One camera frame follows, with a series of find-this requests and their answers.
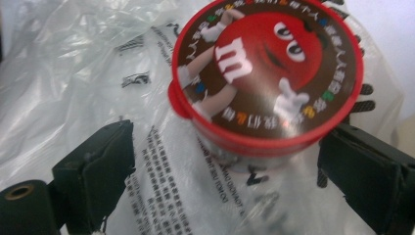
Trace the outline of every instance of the white plastic bag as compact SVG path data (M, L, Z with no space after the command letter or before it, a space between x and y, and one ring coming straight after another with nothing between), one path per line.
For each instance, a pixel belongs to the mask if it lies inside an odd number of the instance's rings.
M0 68L0 189L49 182L53 165L122 117L134 122L137 169L107 234L374 234L335 185L316 186L317 145L257 175L230 172L170 108L172 46L207 2L25 2ZM370 36L346 23L372 88L351 124L390 141L402 93Z

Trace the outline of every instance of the container lid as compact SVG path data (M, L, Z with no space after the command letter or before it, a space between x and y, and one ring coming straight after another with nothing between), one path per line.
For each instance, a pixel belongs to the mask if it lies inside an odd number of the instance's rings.
M351 110L363 76L342 19L305 0L207 5L179 35L172 69L179 114L225 145L265 149L325 135Z

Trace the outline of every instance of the white background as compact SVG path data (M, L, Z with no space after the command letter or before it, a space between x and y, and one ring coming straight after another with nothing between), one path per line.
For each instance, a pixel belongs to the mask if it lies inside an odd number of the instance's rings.
M14 15L22 0L0 1L7 53ZM373 37L405 93L400 119L415 115L415 0L346 0L346 4Z

